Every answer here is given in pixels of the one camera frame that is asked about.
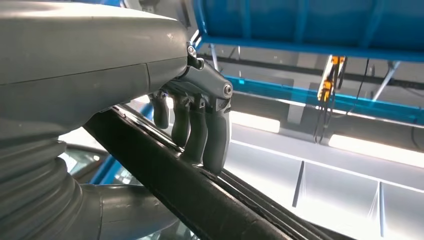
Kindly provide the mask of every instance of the cable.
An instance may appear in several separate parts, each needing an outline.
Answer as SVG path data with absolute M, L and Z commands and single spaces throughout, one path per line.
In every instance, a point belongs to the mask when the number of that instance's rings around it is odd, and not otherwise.
M 329 110 L 329 102 L 330 100 L 324 103 L 324 120 L 322 123 L 321 136 L 319 137 L 319 141 L 318 141 L 319 144 L 321 144 L 321 142 L 323 141 L 324 135 L 326 134 L 326 130 L 327 130 L 328 124 L 330 123 L 330 118 L 333 112 L 333 109 L 331 109 L 329 116 L 327 116 L 327 113 Z
M 359 95 L 361 94 L 362 85 L 364 84 L 365 79 L 367 78 L 369 64 L 370 64 L 370 59 L 367 58 L 366 59 L 366 65 L 365 65 L 365 72 L 362 75 L 362 80 L 360 81 L 359 89 L 358 89 L 358 92 L 356 94 L 356 100 L 355 100 L 355 103 L 353 104 L 353 107 L 351 109 L 349 109 L 349 111 L 347 111 L 345 114 L 332 116 L 333 118 L 335 118 L 335 119 L 343 118 L 343 117 L 347 116 L 348 114 L 350 114 L 355 109 L 355 107 L 356 107 L 356 105 L 359 101 Z
M 319 100 L 318 118 L 316 120 L 315 129 L 313 130 L 313 134 L 312 134 L 313 140 L 315 141 L 316 144 L 318 143 L 318 141 L 317 141 L 318 126 L 320 125 L 321 116 L 323 115 L 323 112 L 324 112 L 323 109 L 325 107 L 324 95 L 325 94 L 323 92 L 323 94 L 321 94 L 321 99 Z
M 338 82 L 338 86 L 337 86 L 338 90 L 342 88 L 343 79 L 345 78 L 345 72 L 346 72 L 347 66 L 348 66 L 348 57 L 345 57 L 343 67 L 341 68 L 340 81 Z

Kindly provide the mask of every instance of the blue overhead rail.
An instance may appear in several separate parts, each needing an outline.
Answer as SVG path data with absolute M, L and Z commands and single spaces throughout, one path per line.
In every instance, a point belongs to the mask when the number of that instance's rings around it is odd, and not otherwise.
M 234 91 L 237 92 L 300 102 L 310 106 L 320 105 L 320 101 L 317 99 L 316 90 L 259 82 L 240 77 L 225 77 L 232 83 Z M 336 94 L 334 108 L 340 111 L 373 116 L 380 119 L 424 125 L 424 110 L 416 106 L 394 104 L 384 101 L 371 101 L 370 99 L 361 97 L 356 99 L 355 96 Z
M 424 62 L 422 0 L 193 0 L 202 43 Z

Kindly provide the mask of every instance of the blue frame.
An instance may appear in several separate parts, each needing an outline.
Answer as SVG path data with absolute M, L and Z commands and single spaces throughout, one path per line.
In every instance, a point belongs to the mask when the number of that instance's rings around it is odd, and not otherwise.
M 319 106 L 316 90 L 301 87 L 292 87 L 276 83 L 266 83 L 252 79 L 225 76 L 234 91 L 263 97 L 289 100 L 307 105 Z M 415 107 L 385 101 L 372 101 L 367 98 L 336 94 L 334 109 L 350 111 L 355 114 L 366 115 L 381 119 L 388 119 L 408 124 L 424 125 L 424 110 Z

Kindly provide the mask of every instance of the gray hose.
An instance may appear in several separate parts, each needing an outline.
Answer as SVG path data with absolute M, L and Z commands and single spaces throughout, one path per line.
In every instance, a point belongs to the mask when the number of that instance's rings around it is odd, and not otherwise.
M 79 185 L 55 139 L 0 149 L 0 239 L 133 240 L 177 218 L 143 186 Z

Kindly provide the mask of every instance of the bolt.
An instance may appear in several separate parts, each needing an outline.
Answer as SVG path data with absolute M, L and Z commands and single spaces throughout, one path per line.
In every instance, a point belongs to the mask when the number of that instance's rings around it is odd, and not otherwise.
M 231 87 L 231 85 L 226 84 L 224 86 L 224 95 L 231 96 L 232 93 L 233 93 L 233 88 Z
M 188 46 L 187 51 L 188 51 L 188 54 L 190 54 L 193 57 L 196 57 L 196 55 L 197 55 L 196 50 L 193 46 Z

